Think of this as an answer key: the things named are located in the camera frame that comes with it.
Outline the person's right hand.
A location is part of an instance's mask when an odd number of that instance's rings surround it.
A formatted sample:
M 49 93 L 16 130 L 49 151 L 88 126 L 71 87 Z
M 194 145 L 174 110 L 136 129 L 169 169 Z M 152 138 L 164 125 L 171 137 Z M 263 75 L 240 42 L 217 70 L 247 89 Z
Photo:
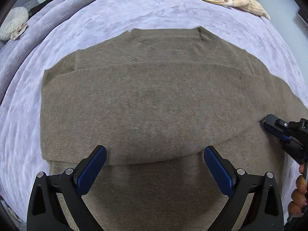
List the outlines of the person's right hand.
M 304 165 L 300 165 L 299 172 L 301 175 L 296 180 L 296 189 L 291 195 L 292 201 L 288 205 L 289 215 L 294 216 L 300 214 L 302 209 L 307 206 L 307 181 L 304 178 Z

